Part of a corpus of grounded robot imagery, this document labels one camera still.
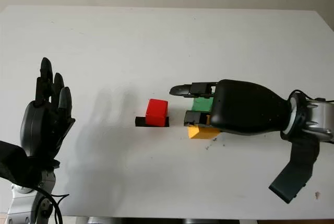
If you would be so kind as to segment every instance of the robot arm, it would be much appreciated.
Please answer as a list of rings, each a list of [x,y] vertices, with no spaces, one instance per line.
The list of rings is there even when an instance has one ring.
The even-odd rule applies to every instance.
[[[299,90],[284,100],[258,84],[224,79],[175,86],[170,94],[186,98],[213,97],[210,112],[186,112],[185,126],[215,127],[239,135],[280,131],[281,138],[292,143],[290,162],[269,188],[286,203],[312,176],[319,142],[333,143],[332,101],[312,99]]]
[[[36,97],[26,108],[21,146],[0,142],[0,177],[13,183],[13,201],[7,223],[47,223],[53,207],[61,214],[51,192],[55,185],[55,156],[74,124],[71,94],[62,76],[53,80],[51,63],[44,58],[37,78]]]

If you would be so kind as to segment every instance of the black base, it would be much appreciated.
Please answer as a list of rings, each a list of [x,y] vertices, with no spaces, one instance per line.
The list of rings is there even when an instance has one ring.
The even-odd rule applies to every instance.
[[[136,119],[135,119],[135,125],[136,126],[142,126],[142,127],[169,127],[169,117],[166,117],[166,122],[165,122],[164,126],[147,125],[145,123],[145,117],[136,117]]]

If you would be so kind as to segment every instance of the green block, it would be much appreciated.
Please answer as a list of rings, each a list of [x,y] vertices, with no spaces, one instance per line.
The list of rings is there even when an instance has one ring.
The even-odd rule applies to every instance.
[[[195,98],[193,102],[193,111],[203,111],[203,112],[211,112],[213,97],[209,99],[205,98]]]

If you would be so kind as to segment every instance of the black cable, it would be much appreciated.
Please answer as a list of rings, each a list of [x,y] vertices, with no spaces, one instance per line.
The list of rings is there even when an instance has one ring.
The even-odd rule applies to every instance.
[[[60,202],[65,199],[69,194],[64,194],[62,198],[60,198],[60,200],[58,200],[57,204],[59,206]]]
[[[318,98],[316,98],[316,99],[311,98],[310,96],[308,96],[306,93],[304,93],[303,91],[301,91],[301,90],[299,90],[299,89],[293,90],[293,91],[290,93],[289,98],[291,98],[291,96],[292,96],[295,92],[299,92],[299,93],[301,93],[302,95],[304,95],[304,96],[305,96],[306,98],[308,98],[309,100],[318,100]],[[334,100],[325,100],[325,102],[333,103]]]
[[[61,195],[56,195],[56,194],[52,194],[52,197],[64,197],[64,196],[68,196],[69,194],[61,194]]]
[[[54,207],[54,211],[55,211],[55,215],[54,215],[54,220],[56,222],[56,224],[63,224],[63,218],[62,218],[62,213],[61,210],[59,209],[59,206],[57,204],[57,202],[55,201],[55,199],[51,196],[51,194],[49,194],[47,191],[35,186],[35,187],[31,187],[31,189],[36,190],[37,192],[40,192],[41,194],[44,195],[45,198],[47,198],[53,205]]]
[[[306,93],[304,93],[302,90],[299,90],[299,89],[295,89],[293,90],[290,95],[289,95],[289,98],[295,93],[295,92],[299,92],[301,93],[302,95],[304,95],[306,98],[308,98],[309,100],[314,100],[313,98],[311,98],[310,96],[308,96]]]

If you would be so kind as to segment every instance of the red block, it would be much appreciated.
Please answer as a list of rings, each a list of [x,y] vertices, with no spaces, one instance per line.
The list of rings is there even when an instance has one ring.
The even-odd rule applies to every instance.
[[[150,99],[148,102],[145,123],[152,126],[165,126],[168,101]]]

